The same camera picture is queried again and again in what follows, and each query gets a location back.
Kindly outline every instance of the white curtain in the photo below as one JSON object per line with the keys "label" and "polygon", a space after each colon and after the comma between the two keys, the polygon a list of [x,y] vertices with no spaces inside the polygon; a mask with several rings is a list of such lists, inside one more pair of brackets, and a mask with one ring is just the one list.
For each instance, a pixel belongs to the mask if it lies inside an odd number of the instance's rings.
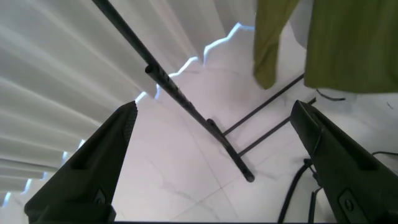
{"label": "white curtain", "polygon": [[[168,73],[239,22],[255,0],[114,0]],[[0,202],[55,172],[111,113],[156,95],[146,63],[89,0],[0,2]]]}

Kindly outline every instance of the white floor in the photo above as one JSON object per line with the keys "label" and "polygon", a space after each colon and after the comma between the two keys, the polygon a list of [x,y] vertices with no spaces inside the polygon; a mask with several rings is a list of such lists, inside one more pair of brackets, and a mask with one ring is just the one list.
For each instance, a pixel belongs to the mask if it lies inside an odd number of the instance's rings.
{"label": "white floor", "polygon": [[[252,76],[253,35],[250,30],[239,30],[209,52],[205,65],[194,61],[173,78],[197,110],[213,118],[221,130],[303,73],[305,50],[287,26],[280,46],[278,81],[270,90],[259,87]],[[314,90],[300,82],[228,139],[241,151],[288,117],[295,100],[308,101],[314,96]],[[358,96],[351,109],[344,111],[315,106],[369,151],[398,150],[395,95]],[[290,124],[243,156],[256,176],[249,183],[220,143],[165,92],[157,101],[144,97],[138,108],[113,200],[117,220],[277,221],[290,182],[309,157]],[[307,220],[310,194],[316,188],[307,171],[290,203],[287,222]]]}

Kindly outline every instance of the olive green cloth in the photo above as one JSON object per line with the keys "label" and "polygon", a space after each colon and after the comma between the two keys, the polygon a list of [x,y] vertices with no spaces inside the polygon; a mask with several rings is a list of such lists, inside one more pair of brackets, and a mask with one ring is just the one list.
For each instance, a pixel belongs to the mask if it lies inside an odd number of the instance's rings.
{"label": "olive green cloth", "polygon": [[254,77],[268,89],[275,83],[279,36],[299,0],[257,1]]}
{"label": "olive green cloth", "polygon": [[[264,88],[275,82],[276,38],[296,2],[259,1],[254,71]],[[397,0],[315,0],[304,84],[353,93],[398,92],[397,41]]]}

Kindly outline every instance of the black stand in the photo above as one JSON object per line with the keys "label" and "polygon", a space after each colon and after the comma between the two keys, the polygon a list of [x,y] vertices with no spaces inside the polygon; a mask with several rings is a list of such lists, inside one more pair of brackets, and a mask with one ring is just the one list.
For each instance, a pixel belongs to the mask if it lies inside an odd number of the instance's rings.
{"label": "black stand", "polygon": [[261,141],[265,140],[272,133],[276,132],[279,128],[290,121],[290,117],[284,119],[281,123],[279,123],[276,127],[272,128],[269,132],[265,133],[265,135],[261,136],[258,140],[254,141],[250,146],[245,148],[243,151],[237,153],[229,141],[225,138],[227,134],[237,128],[239,125],[244,123],[250,117],[255,115],[258,111],[263,109],[263,107],[267,106],[270,102],[276,99],[278,96],[287,91],[294,84],[299,82],[303,75],[296,78],[292,83],[287,85],[285,88],[281,89],[278,93],[276,93],[273,97],[263,103],[261,106],[256,108],[253,112],[249,113],[242,120],[238,121],[235,125],[229,128],[227,131],[222,133],[220,129],[217,127],[215,122],[212,119],[205,119],[189,102],[183,93],[178,89],[175,83],[170,79],[170,77],[165,73],[163,68],[159,65],[156,59],[152,56],[152,54],[147,50],[145,45],[139,40],[139,38],[135,35],[135,33],[131,30],[131,28],[127,25],[124,19],[119,15],[117,10],[112,6],[112,4],[108,0],[93,0],[93,2],[97,5],[97,7],[101,10],[101,12],[109,19],[109,21],[117,28],[117,30],[123,35],[123,37],[130,43],[130,45],[137,51],[137,53],[148,63],[148,66],[145,69],[146,74],[148,74],[156,83],[159,84],[179,105],[181,105],[193,118],[195,118],[214,138],[216,138],[226,149],[229,156],[232,158],[234,163],[237,165],[239,170],[242,172],[243,176],[246,178],[248,182],[254,181],[254,175],[249,170],[247,165],[242,161],[241,157],[245,155],[252,148],[257,146]]}

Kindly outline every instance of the sheer curtain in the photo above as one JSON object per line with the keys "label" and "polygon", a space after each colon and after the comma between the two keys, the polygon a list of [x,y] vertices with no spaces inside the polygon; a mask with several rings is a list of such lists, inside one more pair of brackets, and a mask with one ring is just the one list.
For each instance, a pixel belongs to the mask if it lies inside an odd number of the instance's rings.
{"label": "sheer curtain", "polygon": [[[114,0],[168,73],[239,22],[255,0]],[[146,64],[88,0],[0,2],[0,203],[56,172],[120,105],[154,97]]]}

